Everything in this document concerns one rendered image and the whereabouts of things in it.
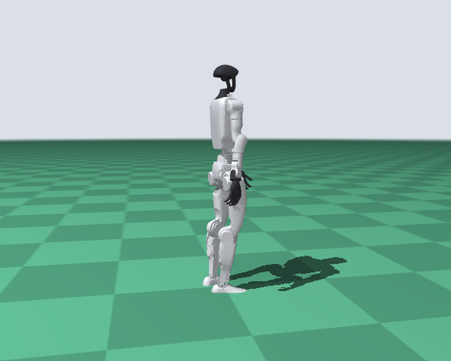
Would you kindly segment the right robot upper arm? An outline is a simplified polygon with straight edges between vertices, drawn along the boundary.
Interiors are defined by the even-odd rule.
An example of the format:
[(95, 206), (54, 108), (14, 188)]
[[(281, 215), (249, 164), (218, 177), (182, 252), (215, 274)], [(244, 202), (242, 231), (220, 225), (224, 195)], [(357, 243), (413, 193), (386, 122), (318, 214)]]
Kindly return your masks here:
[(243, 126), (242, 114), (244, 110), (244, 105), (242, 101), (229, 99), (227, 100), (227, 111), (230, 114), (231, 132), (232, 132), (232, 142), (235, 145), (236, 139), (241, 134), (241, 129)]

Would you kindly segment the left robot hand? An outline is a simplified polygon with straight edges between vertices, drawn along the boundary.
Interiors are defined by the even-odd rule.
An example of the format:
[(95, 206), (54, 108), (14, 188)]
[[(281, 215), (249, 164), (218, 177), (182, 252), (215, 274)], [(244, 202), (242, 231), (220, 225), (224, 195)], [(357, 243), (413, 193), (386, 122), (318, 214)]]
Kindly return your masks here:
[[(250, 181), (252, 181), (252, 179), (250, 178), (250, 177), (248, 177), (246, 174), (244, 174), (244, 172), (241, 170), (241, 172), (242, 172), (242, 177), (244, 178), (244, 182), (245, 182), (245, 184), (248, 186), (248, 187), (251, 187), (248, 183), (247, 183), (247, 181), (246, 181), (246, 178), (248, 178)], [(249, 188), (247, 188), (246, 187), (246, 190), (248, 190)]]

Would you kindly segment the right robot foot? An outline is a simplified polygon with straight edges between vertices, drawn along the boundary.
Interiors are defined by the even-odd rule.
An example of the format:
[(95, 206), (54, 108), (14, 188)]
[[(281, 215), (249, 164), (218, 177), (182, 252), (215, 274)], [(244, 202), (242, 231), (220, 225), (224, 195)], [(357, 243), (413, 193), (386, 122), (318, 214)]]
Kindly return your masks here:
[(245, 289), (232, 286), (231, 284), (227, 284), (228, 287), (221, 288), (223, 285), (215, 284), (211, 290), (212, 293), (243, 293), (246, 292)]

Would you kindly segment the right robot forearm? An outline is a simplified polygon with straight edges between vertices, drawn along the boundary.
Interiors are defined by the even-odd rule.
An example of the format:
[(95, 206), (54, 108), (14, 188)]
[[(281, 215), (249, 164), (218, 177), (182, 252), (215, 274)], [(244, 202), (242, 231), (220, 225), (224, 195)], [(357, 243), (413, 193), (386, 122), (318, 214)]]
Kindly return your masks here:
[[(235, 170), (235, 177), (241, 178), (242, 168), (243, 168), (243, 156), (244, 149), (247, 143), (247, 137), (245, 135), (239, 135), (235, 142), (235, 147), (232, 148), (232, 168), (231, 170)], [(231, 173), (231, 171), (230, 171)], [(229, 173), (229, 175), (230, 175)]]

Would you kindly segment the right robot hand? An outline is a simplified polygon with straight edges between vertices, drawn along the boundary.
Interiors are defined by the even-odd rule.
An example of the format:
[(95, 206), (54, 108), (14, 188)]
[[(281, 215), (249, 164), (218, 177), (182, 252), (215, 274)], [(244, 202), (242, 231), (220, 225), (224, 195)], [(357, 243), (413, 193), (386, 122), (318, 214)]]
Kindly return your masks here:
[(241, 178), (235, 177), (235, 174), (236, 171), (234, 169), (231, 170), (230, 180), (232, 181), (232, 185), (230, 187), (229, 197), (224, 201), (228, 202), (231, 199), (228, 203), (226, 203), (229, 206), (236, 205), (241, 198), (241, 185), (239, 184)]

